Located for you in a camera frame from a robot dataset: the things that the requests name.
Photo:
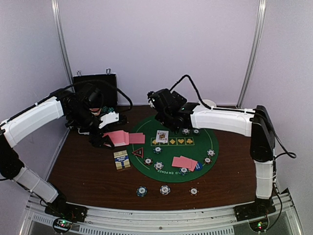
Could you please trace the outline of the red playing card deck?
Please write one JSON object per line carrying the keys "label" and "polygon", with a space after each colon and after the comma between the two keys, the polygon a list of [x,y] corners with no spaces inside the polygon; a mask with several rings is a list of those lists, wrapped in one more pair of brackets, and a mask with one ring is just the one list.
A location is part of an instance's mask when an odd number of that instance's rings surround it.
{"label": "red playing card deck", "polygon": [[123,130],[108,132],[103,137],[108,136],[113,142],[114,147],[126,146],[130,144],[129,133]]}

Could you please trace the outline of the red card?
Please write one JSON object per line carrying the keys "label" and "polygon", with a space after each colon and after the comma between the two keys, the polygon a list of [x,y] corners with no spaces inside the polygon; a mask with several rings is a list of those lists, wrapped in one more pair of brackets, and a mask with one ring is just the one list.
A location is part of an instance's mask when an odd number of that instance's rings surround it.
{"label": "red card", "polygon": [[192,160],[189,158],[173,157],[172,166],[173,167],[184,167],[190,169],[192,167]]}
{"label": "red card", "polygon": [[129,133],[130,144],[144,144],[145,135],[143,133]]}
{"label": "red card", "polygon": [[184,156],[180,156],[179,159],[180,159],[180,163],[182,164],[182,166],[184,168],[187,168],[190,171],[194,171],[195,170],[198,161],[193,160],[191,158],[184,157]]}

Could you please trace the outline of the blue tan chip stack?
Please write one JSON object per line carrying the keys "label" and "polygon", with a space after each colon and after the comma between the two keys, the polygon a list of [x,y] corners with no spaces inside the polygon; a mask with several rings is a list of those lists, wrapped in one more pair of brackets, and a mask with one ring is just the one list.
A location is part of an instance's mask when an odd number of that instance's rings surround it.
{"label": "blue tan chip stack", "polygon": [[171,188],[168,185],[162,185],[159,189],[162,195],[168,195],[171,192]]}

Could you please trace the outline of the green blue chip stack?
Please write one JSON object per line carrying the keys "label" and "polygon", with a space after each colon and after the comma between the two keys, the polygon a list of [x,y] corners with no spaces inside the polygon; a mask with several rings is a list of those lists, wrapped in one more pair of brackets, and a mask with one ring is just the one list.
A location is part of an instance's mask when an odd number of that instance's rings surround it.
{"label": "green blue chip stack", "polygon": [[144,197],[147,194],[147,188],[145,186],[140,186],[136,190],[136,194],[138,197]]}

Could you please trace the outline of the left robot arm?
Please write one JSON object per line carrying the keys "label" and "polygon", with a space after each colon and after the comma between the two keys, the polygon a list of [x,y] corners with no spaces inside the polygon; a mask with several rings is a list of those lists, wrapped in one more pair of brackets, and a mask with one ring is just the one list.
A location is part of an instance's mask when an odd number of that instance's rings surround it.
{"label": "left robot arm", "polygon": [[14,181],[35,194],[59,217],[66,217],[70,213],[66,197],[20,159],[16,152],[17,145],[44,126],[66,118],[67,127],[83,129],[89,133],[92,146],[114,148],[113,141],[106,133],[110,126],[126,122],[124,110],[96,115],[94,109],[104,106],[104,95],[92,82],[82,81],[77,84],[82,84],[83,89],[72,91],[74,84],[57,89],[0,123],[2,180]]}

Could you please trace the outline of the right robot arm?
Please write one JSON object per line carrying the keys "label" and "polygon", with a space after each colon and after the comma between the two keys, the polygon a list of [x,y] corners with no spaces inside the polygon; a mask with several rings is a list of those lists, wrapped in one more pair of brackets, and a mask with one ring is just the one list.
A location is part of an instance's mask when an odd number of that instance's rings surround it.
{"label": "right robot arm", "polygon": [[250,138],[250,156],[256,169],[256,195],[251,212],[261,216],[272,206],[276,173],[275,145],[281,145],[265,106],[254,109],[219,108],[188,102],[173,88],[150,91],[149,105],[157,111],[156,120],[173,132],[180,129],[213,129]]}

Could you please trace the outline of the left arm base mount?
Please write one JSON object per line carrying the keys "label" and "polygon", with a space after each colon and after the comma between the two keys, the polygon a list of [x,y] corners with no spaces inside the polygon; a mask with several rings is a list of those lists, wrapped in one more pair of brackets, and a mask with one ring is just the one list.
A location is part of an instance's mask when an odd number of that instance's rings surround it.
{"label": "left arm base mount", "polygon": [[71,222],[84,222],[87,216],[88,208],[74,204],[48,204],[45,213],[60,218],[64,218]]}

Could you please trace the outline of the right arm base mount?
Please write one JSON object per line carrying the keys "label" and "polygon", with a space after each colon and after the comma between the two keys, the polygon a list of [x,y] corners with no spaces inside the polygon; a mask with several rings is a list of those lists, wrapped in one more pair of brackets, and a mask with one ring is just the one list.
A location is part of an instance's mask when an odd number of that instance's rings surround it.
{"label": "right arm base mount", "polygon": [[256,203],[244,204],[234,207],[237,221],[244,221],[266,216],[276,212],[275,206],[257,205]]}

